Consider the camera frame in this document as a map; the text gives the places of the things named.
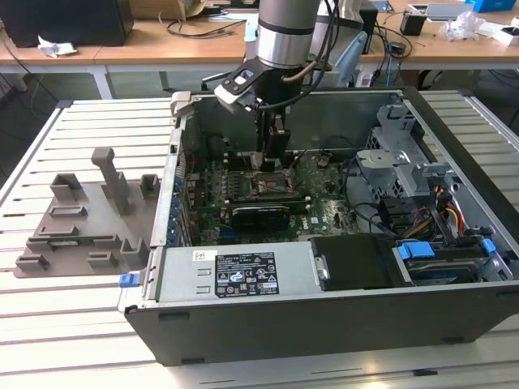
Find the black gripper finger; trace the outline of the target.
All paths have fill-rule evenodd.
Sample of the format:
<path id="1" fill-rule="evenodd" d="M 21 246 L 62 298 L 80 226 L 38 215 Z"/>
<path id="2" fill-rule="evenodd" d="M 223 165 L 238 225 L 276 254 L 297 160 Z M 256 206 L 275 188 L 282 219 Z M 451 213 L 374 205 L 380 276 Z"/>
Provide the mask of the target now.
<path id="1" fill-rule="evenodd" d="M 274 170 L 276 160 L 284 156 L 289 140 L 290 130 L 285 127 L 285 115 L 283 113 L 271 113 L 268 143 L 265 153 L 262 154 L 260 166 L 262 171 Z"/>
<path id="2" fill-rule="evenodd" d="M 256 141 L 256 151 L 265 153 L 268 137 L 269 137 L 269 129 L 271 126 L 271 111 L 270 110 L 260 110 L 255 117 L 255 127 L 257 134 Z"/>

